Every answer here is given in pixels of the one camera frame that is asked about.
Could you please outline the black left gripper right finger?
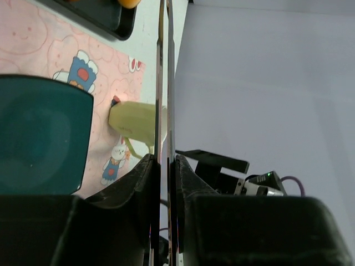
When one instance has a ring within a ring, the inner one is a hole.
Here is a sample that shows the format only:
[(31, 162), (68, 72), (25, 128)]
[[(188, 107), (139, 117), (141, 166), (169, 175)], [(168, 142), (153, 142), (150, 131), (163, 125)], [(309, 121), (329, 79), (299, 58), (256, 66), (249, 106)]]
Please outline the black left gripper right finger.
[(176, 157), (179, 248), (185, 265), (351, 265), (329, 209), (312, 197), (229, 196)]

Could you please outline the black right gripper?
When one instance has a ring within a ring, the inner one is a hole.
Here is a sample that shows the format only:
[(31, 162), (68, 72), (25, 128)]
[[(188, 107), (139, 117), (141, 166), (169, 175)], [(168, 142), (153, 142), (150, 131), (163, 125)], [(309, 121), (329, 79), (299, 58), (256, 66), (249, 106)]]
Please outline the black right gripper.
[(221, 172), (223, 168), (247, 174), (247, 161), (218, 155), (203, 150), (176, 153), (197, 161), (195, 174), (220, 194), (245, 196), (286, 196), (285, 188), (275, 171), (247, 177), (231, 176)]

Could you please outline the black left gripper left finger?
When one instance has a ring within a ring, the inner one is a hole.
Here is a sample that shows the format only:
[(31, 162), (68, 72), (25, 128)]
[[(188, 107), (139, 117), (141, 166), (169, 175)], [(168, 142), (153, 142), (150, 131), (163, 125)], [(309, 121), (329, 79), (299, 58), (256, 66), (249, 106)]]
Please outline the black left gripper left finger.
[(159, 165), (145, 155), (95, 195), (2, 196), (2, 265), (159, 262)]

